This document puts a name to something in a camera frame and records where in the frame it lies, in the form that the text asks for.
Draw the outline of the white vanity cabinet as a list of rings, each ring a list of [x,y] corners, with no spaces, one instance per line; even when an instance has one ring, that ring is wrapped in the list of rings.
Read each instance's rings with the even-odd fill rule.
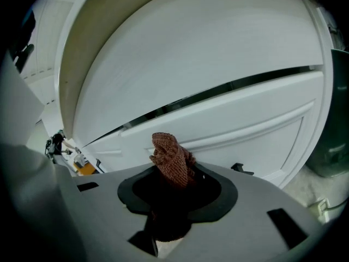
[[[45,106],[44,112],[41,115],[41,120],[49,135],[54,134],[59,129],[64,130],[59,101],[59,75],[61,62],[65,42],[70,29],[85,1],[86,0],[37,0],[32,7],[36,21],[35,29],[33,30],[30,39],[33,52],[30,55],[21,76]],[[78,146],[90,158],[90,160],[99,159],[103,171],[123,170],[125,168],[122,167],[123,156],[121,152],[121,135],[126,130],[179,109],[242,88],[292,75],[308,72],[322,72],[324,76],[323,95],[320,114],[315,130],[305,152],[297,163],[296,168],[285,177],[280,185],[276,185],[280,188],[286,186],[305,164],[320,138],[329,111],[333,83],[331,57],[333,44],[326,21],[320,10],[318,0],[303,1],[315,23],[320,38],[322,56],[324,59],[322,65],[274,70],[226,82],[147,112],[144,115],[109,131],[86,145],[81,144],[65,134],[66,137],[69,141],[75,143],[75,145]]]

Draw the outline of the orange storage box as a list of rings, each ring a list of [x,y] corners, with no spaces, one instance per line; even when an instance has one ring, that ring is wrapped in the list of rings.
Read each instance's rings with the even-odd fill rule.
[[[78,172],[83,175],[93,175],[96,172],[96,168],[89,162],[80,162],[78,160],[75,160],[73,162],[74,167],[78,170]]]

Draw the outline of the white power strip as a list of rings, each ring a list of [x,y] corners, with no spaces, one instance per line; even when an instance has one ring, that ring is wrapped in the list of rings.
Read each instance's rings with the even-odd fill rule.
[[[332,219],[330,215],[334,212],[342,212],[346,205],[347,199],[340,204],[330,206],[327,198],[317,201],[307,207],[308,211],[321,223],[329,223]]]

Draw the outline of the white and green bathtub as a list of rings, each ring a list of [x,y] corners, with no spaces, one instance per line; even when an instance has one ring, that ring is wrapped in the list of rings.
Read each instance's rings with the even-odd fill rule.
[[[306,165],[321,177],[349,171],[349,52],[332,50],[333,90],[328,117]]]

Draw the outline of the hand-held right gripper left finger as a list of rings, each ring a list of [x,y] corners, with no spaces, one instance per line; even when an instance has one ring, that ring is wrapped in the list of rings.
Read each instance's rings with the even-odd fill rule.
[[[128,210],[118,197],[119,185],[149,167],[73,177],[71,192],[74,220],[87,254],[88,262],[157,262],[157,258],[129,242],[145,227],[147,217]]]

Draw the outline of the red-brown cloth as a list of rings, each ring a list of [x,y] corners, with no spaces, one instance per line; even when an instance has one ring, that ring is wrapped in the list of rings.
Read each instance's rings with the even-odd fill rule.
[[[152,236],[160,242],[179,240],[189,231],[187,199],[196,186],[192,167],[196,160],[172,134],[152,134],[154,152],[149,157],[158,168],[159,190],[151,209]]]

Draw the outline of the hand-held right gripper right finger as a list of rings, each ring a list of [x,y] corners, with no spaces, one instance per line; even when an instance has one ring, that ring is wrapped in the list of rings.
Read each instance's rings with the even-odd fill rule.
[[[299,261],[325,231],[308,209],[261,178],[205,163],[230,179],[238,199],[213,223],[193,224],[184,238],[158,242],[168,262]]]

